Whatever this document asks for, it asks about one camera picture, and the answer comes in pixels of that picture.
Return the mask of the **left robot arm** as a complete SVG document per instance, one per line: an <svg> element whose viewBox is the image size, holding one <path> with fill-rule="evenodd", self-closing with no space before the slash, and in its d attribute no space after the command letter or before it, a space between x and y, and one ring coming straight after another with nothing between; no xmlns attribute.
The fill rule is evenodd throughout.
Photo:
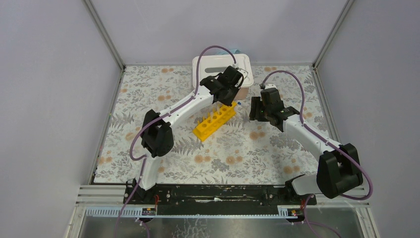
<svg viewBox="0 0 420 238"><path fill-rule="evenodd" d="M143 204L152 201L152 189L157 182L159 163L163 156L172 150L174 145L173 130L180 123L203 108L215 103L232 106L244 76L237 67L228 66L224 72L196 80L196 87L184 99L161 111L150 110L146 113L143 127L136 139L141 138L145 153L141 156L143 164L137 177L139 187L135 198Z"/></svg>

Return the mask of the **light blue cloth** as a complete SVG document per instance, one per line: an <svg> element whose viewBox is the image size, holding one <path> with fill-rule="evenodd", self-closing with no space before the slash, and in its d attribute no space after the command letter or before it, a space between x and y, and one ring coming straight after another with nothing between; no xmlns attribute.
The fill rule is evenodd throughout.
<svg viewBox="0 0 420 238"><path fill-rule="evenodd" d="M240 49L229 49L226 53L228 55L236 55L236 54L241 54L242 51Z"/></svg>

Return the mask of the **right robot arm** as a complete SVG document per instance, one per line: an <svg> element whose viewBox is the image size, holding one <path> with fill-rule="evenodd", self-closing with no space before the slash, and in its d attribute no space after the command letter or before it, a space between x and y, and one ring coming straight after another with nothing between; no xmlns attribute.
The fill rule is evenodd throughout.
<svg viewBox="0 0 420 238"><path fill-rule="evenodd" d="M284 198L297 204L306 194L322 193L335 198L363 183L358 152L355 146L345 145L322 136L306 124L294 107L285 107L276 88L266 88L259 97L252 97L250 120L269 122L281 132L297 140L317 160L314 175L301 175L286 182Z"/></svg>

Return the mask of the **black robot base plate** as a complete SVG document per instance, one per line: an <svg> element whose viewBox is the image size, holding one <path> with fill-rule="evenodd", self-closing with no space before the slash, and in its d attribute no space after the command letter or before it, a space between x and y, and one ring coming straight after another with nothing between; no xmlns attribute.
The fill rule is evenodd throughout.
<svg viewBox="0 0 420 238"><path fill-rule="evenodd" d="M303 214L315 197L298 195L286 185L156 184L149 190L127 182L123 202L147 205L157 215L174 216L291 216Z"/></svg>

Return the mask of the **yellow test tube rack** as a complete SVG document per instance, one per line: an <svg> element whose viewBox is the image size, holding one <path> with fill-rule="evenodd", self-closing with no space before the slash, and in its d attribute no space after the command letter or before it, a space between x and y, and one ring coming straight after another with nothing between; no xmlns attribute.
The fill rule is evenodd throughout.
<svg viewBox="0 0 420 238"><path fill-rule="evenodd" d="M208 137L214 134L220 127L226 124L232 117L236 115L235 107L236 102L232 106L226 106L226 110L222 111L219 107L219 115L215 114L216 109L208 114L206 118L198 121L197 126L193 129L193 134L201 141L204 142Z"/></svg>

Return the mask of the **pink plastic bin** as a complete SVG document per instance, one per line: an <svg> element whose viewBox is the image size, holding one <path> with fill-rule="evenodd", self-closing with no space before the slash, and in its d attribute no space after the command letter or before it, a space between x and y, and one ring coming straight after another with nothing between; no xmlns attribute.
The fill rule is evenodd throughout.
<svg viewBox="0 0 420 238"><path fill-rule="evenodd" d="M235 100L244 100L248 94L249 91L249 87L241 87L237 93L237 95L235 96Z"/></svg>

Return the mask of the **white plastic bin lid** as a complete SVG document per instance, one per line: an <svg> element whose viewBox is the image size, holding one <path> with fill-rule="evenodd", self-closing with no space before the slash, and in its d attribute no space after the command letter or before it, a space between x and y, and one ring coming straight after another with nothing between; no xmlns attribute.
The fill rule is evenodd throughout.
<svg viewBox="0 0 420 238"><path fill-rule="evenodd" d="M254 83L254 77L251 69L250 59L246 54L234 55L236 63L234 63L231 55L211 55L202 56L199 63L199 80L210 75L217 75L224 72L228 66L240 67L249 72L247 79L242 87L251 87Z"/></svg>

